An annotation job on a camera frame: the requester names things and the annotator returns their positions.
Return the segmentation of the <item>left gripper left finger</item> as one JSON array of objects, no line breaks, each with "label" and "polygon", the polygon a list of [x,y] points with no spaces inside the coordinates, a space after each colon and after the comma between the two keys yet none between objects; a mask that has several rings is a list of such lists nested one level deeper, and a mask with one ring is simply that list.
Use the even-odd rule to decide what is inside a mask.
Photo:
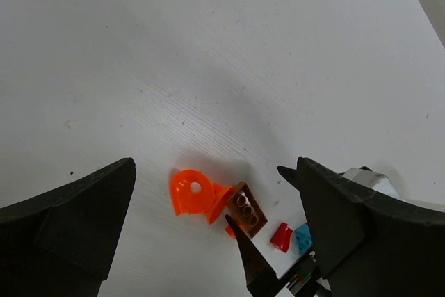
[{"label": "left gripper left finger", "polygon": [[97,296],[135,182],[135,162],[123,158],[1,208],[1,295]]}]

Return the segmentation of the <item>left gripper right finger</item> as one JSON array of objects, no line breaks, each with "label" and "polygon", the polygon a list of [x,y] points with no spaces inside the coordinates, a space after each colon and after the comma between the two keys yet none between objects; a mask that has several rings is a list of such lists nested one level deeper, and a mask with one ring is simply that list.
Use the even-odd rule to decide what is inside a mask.
[{"label": "left gripper right finger", "polygon": [[333,296],[444,295],[444,213],[374,191],[309,158],[277,170],[300,193]]}]

